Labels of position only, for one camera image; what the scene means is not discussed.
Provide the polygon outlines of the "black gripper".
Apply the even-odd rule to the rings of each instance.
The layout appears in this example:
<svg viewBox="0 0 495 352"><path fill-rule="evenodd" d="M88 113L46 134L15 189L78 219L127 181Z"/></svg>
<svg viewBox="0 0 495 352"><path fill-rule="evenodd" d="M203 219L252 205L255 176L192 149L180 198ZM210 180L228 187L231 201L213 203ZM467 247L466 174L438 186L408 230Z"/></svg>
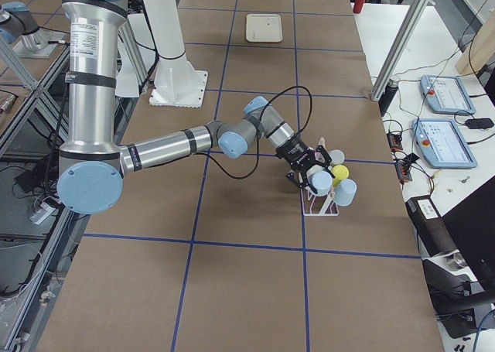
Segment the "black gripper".
<svg viewBox="0 0 495 352"><path fill-rule="evenodd" d="M284 159L292 168L285 175L286 178L301 190L308 190L313 195L318 195L318 190L309 182L307 172L316 166L313 176L327 173L334 177L331 171L331 157L324 145L318 145L316 150L308 147L299 135L293 135L287 142L280 145L275 154Z"/></svg>

